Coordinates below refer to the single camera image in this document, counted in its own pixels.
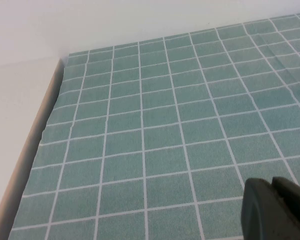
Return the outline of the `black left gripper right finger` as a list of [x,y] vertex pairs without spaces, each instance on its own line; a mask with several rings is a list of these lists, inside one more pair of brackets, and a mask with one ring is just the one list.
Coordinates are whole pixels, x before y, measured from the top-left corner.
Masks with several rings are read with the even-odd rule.
[[292,215],[300,223],[300,186],[280,176],[273,177],[271,185],[283,198]]

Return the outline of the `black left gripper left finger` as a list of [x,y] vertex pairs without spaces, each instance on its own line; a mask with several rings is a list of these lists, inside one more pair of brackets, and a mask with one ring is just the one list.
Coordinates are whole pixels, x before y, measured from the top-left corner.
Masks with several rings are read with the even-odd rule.
[[272,182],[248,178],[245,182],[241,228],[245,240],[300,240],[300,223]]

